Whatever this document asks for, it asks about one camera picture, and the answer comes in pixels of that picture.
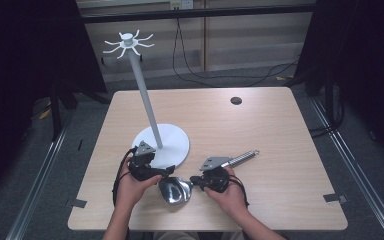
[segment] person's left hand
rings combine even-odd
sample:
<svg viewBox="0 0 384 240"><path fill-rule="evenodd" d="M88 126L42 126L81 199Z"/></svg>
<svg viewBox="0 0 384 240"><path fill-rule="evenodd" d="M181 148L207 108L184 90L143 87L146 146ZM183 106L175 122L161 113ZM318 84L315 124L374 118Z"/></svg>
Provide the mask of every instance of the person's left hand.
<svg viewBox="0 0 384 240"><path fill-rule="evenodd" d="M142 198L145 190L152 185L156 185L162 179L161 175L157 175L145 181L136 180L130 173L128 173L128 164L131 160L131 157L127 157L121 170L120 176L127 174L124 175L118 185L116 207L127 206L133 208L133 206Z"/></svg>

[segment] electrical outlet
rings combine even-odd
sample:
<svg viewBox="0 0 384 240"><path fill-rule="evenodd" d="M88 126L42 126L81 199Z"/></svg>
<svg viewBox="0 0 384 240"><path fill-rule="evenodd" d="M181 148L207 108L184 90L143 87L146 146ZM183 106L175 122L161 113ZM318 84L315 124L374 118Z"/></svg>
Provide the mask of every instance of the electrical outlet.
<svg viewBox="0 0 384 240"><path fill-rule="evenodd" d="M171 10L180 10L182 9L182 0L171 0L170 1Z"/></svg>
<svg viewBox="0 0 384 240"><path fill-rule="evenodd" d="M193 9L193 0L182 0L181 9Z"/></svg>

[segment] hand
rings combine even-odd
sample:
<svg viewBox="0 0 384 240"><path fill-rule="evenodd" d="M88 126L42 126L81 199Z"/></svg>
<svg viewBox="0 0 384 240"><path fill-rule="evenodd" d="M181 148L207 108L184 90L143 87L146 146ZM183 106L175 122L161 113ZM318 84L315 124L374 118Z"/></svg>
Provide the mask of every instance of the hand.
<svg viewBox="0 0 384 240"><path fill-rule="evenodd" d="M235 176L235 172L231 168L225 168L229 175ZM247 211L244 195L241 188L236 183L229 183L226 191L218 193L210 188L204 188L207 195L218 203L220 208L232 216L236 212Z"/></svg>
<svg viewBox="0 0 384 240"><path fill-rule="evenodd" d="M123 176L124 174L126 175L124 175L124 177L120 180L120 184L118 186L116 207L127 206L133 208L133 206L142 198L145 190L152 185L156 185L162 179L161 175L157 175L145 181L136 180L129 173L128 166L131 160L131 157L126 158L121 170L120 176Z"/></svg>

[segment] table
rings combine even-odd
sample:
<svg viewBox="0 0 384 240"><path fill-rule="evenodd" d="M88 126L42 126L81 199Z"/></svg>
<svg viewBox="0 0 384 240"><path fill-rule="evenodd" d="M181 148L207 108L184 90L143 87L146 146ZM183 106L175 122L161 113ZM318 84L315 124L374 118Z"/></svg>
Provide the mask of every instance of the table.
<svg viewBox="0 0 384 240"><path fill-rule="evenodd" d="M338 202L323 195L334 190L289 88L152 90L158 123L182 128L190 140L186 161L172 176L200 175L208 156L260 154L235 167L246 187L250 211L275 230L342 230L347 220ZM234 105L232 97L242 103ZM138 91L114 94L68 226L104 230L112 211L112 186L120 161L136 135L149 126ZM239 228L205 192L193 189L189 202L168 206L158 187L135 206L131 230L236 231Z"/></svg>

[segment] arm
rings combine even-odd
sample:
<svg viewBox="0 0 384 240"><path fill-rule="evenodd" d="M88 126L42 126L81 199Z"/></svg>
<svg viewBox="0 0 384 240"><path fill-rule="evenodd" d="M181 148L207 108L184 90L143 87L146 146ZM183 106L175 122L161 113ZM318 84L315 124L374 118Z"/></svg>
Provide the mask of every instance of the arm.
<svg viewBox="0 0 384 240"><path fill-rule="evenodd" d="M117 190L116 205L103 240L125 239L133 207L142 198L145 190L150 186L157 184L162 178L161 175L158 175L143 182L136 180L128 173L128 164L130 160L131 158L126 159L121 170L121 176L124 174L126 175L120 180L120 185Z"/></svg>
<svg viewBox="0 0 384 240"><path fill-rule="evenodd" d="M226 168L229 175L235 175L231 168ZM218 203L220 208L229 215L253 240L284 239L255 218L246 208L241 188L230 184L223 193L205 188L207 195Z"/></svg>

